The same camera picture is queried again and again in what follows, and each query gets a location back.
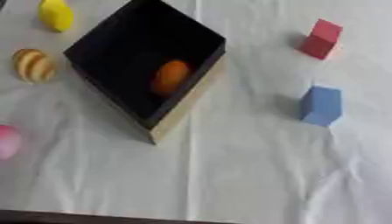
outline striped ball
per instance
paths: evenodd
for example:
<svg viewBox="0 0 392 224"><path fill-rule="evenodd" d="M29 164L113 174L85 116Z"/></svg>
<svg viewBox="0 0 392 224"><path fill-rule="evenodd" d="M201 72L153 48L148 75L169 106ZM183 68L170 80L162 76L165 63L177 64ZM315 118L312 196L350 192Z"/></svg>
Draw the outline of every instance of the striped ball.
<svg viewBox="0 0 392 224"><path fill-rule="evenodd" d="M22 49L13 56L20 78L26 82L46 82L55 74L55 65L49 57L35 49Z"/></svg>

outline black box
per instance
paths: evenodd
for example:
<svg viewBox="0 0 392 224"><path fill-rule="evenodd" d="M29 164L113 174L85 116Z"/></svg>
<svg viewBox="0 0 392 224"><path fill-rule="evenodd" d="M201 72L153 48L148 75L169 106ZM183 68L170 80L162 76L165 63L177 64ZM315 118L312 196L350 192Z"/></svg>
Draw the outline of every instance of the black box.
<svg viewBox="0 0 392 224"><path fill-rule="evenodd" d="M65 55L82 77L156 143L219 73L215 64L223 64L217 62L225 46L221 35L163 1L133 0L67 49ZM170 60L185 61L192 74L177 92L162 98L151 92L151 82Z"/></svg>

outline red block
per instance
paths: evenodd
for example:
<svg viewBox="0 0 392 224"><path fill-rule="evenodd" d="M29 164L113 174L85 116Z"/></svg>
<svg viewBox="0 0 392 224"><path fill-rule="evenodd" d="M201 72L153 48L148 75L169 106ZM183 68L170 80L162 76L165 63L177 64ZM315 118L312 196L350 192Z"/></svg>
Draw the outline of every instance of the red block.
<svg viewBox="0 0 392 224"><path fill-rule="evenodd" d="M300 50L315 58L324 60L338 42L343 27L319 19L311 35L301 46Z"/></svg>

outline orange ball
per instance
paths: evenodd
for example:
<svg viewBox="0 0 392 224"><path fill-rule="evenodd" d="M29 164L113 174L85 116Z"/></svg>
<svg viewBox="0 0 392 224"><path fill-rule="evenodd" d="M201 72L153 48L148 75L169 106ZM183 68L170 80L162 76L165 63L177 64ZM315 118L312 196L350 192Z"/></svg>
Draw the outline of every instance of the orange ball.
<svg viewBox="0 0 392 224"><path fill-rule="evenodd" d="M158 95L169 96L179 88L189 72L190 69L184 61L177 59L169 61L157 71L151 89Z"/></svg>

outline pink ball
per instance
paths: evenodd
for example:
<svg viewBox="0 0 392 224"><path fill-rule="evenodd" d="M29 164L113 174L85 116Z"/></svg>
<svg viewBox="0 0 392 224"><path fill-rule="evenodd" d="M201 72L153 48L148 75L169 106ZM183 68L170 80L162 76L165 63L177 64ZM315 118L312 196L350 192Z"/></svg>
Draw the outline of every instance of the pink ball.
<svg viewBox="0 0 392 224"><path fill-rule="evenodd" d="M13 157L22 147L22 137L19 132L5 125L0 125L0 159Z"/></svg>

